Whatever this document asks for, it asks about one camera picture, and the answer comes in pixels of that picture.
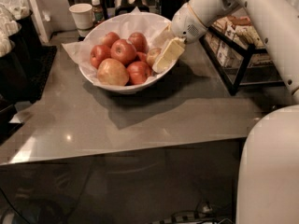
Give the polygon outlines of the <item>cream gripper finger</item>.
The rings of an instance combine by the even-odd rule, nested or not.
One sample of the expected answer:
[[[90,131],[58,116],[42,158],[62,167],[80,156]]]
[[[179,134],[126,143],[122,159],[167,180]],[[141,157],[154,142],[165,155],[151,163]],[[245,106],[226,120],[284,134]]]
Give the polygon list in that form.
[[[152,46],[154,48],[164,48],[172,39],[174,34],[171,30],[171,25],[168,24],[159,34],[157,34],[152,40]]]
[[[175,37],[167,40],[163,45],[162,52],[156,58],[152,69],[155,73],[161,74],[174,64],[180,55],[185,51],[185,40]]]

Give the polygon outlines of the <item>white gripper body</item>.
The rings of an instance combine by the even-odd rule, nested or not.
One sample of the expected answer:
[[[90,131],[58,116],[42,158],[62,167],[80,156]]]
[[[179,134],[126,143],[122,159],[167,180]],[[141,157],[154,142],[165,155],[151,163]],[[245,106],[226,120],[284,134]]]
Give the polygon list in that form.
[[[193,43],[202,37],[207,28],[200,21],[188,3],[185,3],[171,21],[174,36],[184,38],[186,43]]]

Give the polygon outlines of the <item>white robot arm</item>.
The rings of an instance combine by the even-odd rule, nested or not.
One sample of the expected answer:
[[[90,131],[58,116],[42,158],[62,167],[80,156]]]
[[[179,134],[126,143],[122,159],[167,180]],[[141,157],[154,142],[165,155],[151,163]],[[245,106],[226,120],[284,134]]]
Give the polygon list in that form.
[[[235,224],[299,224],[299,11],[287,0],[189,0],[166,37],[192,43],[242,8],[270,55],[291,103],[263,105],[240,158]]]

